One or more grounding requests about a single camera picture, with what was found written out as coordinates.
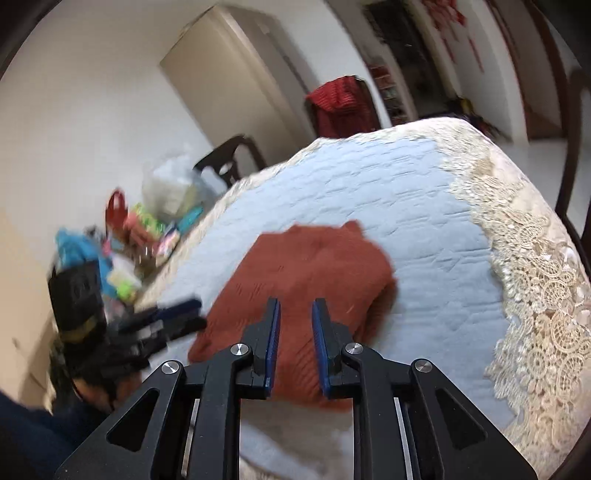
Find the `person left hand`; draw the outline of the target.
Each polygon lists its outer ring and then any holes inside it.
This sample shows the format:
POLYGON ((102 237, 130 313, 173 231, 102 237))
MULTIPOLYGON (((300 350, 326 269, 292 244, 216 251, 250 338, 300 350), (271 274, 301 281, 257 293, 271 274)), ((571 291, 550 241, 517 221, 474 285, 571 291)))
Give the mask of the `person left hand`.
POLYGON ((142 375, 140 372, 134 372, 121 377, 110 385, 112 389, 109 391, 97 384, 88 383, 82 377, 71 376, 70 380, 78 398, 103 412, 110 413, 140 387, 142 375))

